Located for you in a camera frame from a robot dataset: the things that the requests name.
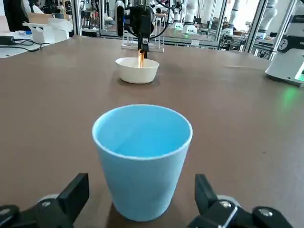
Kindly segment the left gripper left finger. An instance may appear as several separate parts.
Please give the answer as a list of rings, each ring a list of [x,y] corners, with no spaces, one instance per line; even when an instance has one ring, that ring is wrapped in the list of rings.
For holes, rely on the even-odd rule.
[[[46,198],[20,211],[16,205],[0,207],[2,228],[72,228],[89,198],[87,173],[79,173],[55,198]]]

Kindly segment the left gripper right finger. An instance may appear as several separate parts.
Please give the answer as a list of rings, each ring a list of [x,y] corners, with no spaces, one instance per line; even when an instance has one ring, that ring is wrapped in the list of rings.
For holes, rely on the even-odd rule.
[[[216,195],[206,175],[195,175],[195,201],[199,215],[189,228],[291,228],[278,210],[257,206],[247,212],[234,198]]]

